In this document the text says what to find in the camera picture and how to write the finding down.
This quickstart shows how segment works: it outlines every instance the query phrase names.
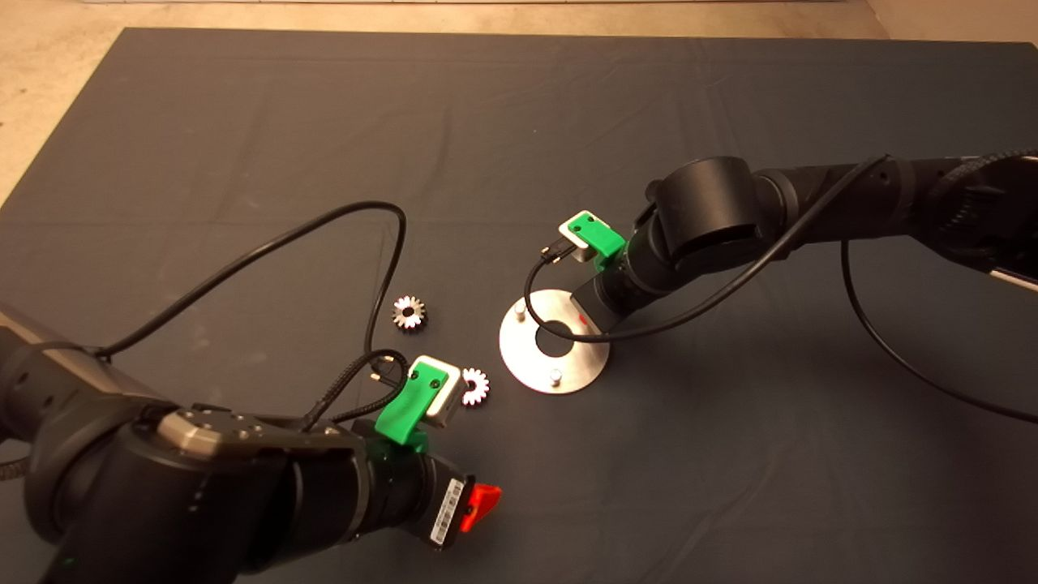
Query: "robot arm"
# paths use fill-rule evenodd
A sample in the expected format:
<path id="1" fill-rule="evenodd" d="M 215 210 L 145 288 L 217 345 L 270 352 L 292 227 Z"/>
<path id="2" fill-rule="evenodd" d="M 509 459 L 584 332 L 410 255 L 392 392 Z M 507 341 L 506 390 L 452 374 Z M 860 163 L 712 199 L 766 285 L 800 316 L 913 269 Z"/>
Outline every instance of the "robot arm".
<path id="1" fill-rule="evenodd" d="M 386 527 L 444 549 L 499 495 L 420 432 L 181 408 L 60 342 L 31 349 L 55 339 L 0 307 L 0 432 L 32 446 L 26 510 L 58 547 L 45 582 L 227 583 Z"/>
<path id="2" fill-rule="evenodd" d="M 1034 285 L 1038 157 L 1031 154 L 883 160 L 850 183 L 795 245 L 908 234 L 953 261 Z M 572 300 L 599 331 L 611 331 L 699 275 L 760 256 L 852 168 L 750 172 L 740 158 L 690 162 L 650 183 L 630 241 Z"/>

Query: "metal gear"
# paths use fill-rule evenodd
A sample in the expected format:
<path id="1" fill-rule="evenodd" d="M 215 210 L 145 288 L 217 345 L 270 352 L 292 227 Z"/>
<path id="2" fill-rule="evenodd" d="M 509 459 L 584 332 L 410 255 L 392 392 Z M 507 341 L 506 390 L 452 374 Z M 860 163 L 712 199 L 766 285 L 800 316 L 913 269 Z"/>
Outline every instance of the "metal gear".
<path id="1" fill-rule="evenodd" d="M 392 324 L 404 333 L 414 333 L 429 321 L 425 303 L 414 297 L 397 299 L 392 308 Z"/>
<path id="2" fill-rule="evenodd" d="M 490 393 L 490 382 L 487 374 L 479 369 L 462 369 L 461 380 L 468 385 L 468 391 L 462 394 L 461 404 L 466 408 L 475 408 L 487 399 Z"/>

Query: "dark fabric mat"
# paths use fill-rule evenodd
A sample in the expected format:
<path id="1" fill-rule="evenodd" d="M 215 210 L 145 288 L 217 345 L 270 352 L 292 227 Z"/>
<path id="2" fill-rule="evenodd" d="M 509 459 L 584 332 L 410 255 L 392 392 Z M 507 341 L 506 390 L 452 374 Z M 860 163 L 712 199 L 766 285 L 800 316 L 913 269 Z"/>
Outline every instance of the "dark fabric mat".
<path id="1" fill-rule="evenodd" d="M 613 349 L 573 396 L 520 387 L 497 328 L 589 207 L 720 154 L 752 166 L 1034 146 L 1030 45 L 127 30 L 0 211 L 0 299 L 70 338 L 129 331 L 237 253 L 350 200 L 413 224 L 376 345 L 481 367 L 434 450 L 504 489 L 436 554 L 382 532 L 246 582 L 1028 582 L 1038 429 L 950 401 L 859 330 L 834 246 L 694 325 Z M 353 217 L 243 272 L 118 360 L 167 396 L 305 412 L 360 351 L 392 233 Z M 1038 303 L 910 240 L 854 248 L 863 302 L 922 368 L 1038 412 Z M 573 287 L 561 263 L 544 286 Z M 702 298 L 705 277 L 639 315 Z M 365 382 L 345 406 L 380 392 Z M 50 548 L 0 485 L 5 581 Z M 113 553 L 129 553 L 113 550 Z"/>

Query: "metal plate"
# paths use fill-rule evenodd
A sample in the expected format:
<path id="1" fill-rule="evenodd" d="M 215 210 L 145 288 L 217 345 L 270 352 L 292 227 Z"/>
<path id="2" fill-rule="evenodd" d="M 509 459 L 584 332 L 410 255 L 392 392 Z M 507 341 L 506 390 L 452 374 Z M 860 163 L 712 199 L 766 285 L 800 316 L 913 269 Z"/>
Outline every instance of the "metal plate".
<path id="1" fill-rule="evenodd" d="M 530 295 L 530 302 L 538 316 L 545 322 L 563 323 L 577 335 L 596 333 L 580 321 L 580 313 L 565 289 L 538 289 Z M 586 388 L 605 369 L 609 359 L 608 343 L 573 343 L 570 353 L 551 357 L 537 346 L 539 329 L 534 319 L 525 314 L 522 299 L 509 308 L 501 322 L 498 337 L 501 359 L 522 385 L 545 394 L 571 394 Z M 557 381 L 553 380 L 555 372 L 559 374 Z"/>

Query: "concrete floor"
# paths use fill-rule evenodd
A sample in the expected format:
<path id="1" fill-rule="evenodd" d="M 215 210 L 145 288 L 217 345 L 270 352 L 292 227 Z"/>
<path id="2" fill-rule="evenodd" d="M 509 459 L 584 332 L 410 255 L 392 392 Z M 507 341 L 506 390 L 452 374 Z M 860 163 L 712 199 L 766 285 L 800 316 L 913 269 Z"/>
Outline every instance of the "concrete floor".
<path id="1" fill-rule="evenodd" d="M 1035 41 L 1038 2 L 327 5 L 0 0 L 0 203 L 127 26 Z"/>

